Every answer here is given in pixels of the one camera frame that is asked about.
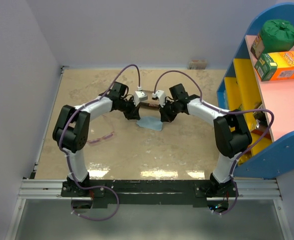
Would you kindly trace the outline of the printed glasses case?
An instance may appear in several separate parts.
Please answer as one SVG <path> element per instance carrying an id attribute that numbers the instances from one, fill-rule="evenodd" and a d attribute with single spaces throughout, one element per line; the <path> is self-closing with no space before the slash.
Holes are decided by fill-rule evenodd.
<path id="1" fill-rule="evenodd" d="M 152 110 L 158 110 L 159 109 L 159 104 L 152 103 L 152 102 L 147 102 L 147 101 L 140 102 L 140 106 L 142 108 L 147 108 L 147 109 L 152 109 Z"/>

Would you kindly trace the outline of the light blue cleaning cloth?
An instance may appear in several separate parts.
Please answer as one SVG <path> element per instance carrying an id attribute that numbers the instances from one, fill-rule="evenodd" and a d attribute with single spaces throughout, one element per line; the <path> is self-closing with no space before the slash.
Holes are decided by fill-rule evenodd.
<path id="1" fill-rule="evenodd" d="M 144 116 L 141 117 L 136 124 L 141 128 L 151 129 L 155 131 L 162 131 L 163 122 L 153 116 Z"/>

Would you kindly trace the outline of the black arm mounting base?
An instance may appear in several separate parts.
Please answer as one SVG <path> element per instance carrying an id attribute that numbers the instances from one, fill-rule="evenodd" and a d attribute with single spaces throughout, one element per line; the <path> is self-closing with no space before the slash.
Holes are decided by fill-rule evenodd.
<path id="1" fill-rule="evenodd" d="M 207 207 L 208 198 L 235 197 L 231 182 L 221 185 L 211 180 L 102 180 L 90 179 L 91 190 L 78 188 L 74 182 L 62 184 L 61 196 L 93 200 L 94 207 L 123 205 L 189 205 Z"/>

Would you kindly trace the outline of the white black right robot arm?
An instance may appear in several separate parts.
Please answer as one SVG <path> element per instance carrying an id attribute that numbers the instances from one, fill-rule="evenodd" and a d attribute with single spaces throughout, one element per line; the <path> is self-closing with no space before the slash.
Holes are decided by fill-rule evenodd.
<path id="1" fill-rule="evenodd" d="M 252 143 L 244 114 L 218 108 L 200 99 L 198 95 L 189 95 L 182 84 L 171 87 L 172 98 L 157 90 L 152 98 L 159 100 L 160 119 L 163 123 L 172 122 L 180 113 L 192 115 L 214 127 L 216 147 L 219 151 L 217 166 L 211 177 L 210 192 L 214 196 L 222 196 L 227 191 L 227 182 L 231 181 L 236 157 L 244 152 Z"/>

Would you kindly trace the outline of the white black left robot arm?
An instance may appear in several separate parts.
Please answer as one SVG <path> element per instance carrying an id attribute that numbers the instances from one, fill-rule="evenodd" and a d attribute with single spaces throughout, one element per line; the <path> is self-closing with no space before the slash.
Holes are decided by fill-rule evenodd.
<path id="1" fill-rule="evenodd" d="M 125 84 L 115 82 L 111 89 L 98 95 L 94 100 L 78 106 L 62 107 L 53 139 L 65 154 L 69 169 L 68 181 L 73 183 L 73 191 L 85 196 L 90 191 L 89 172 L 85 165 L 83 148 L 87 143 L 90 122 L 111 111 L 120 111 L 128 120 L 139 120 L 140 102 L 147 99 L 143 91 L 135 91 L 130 98 Z"/>

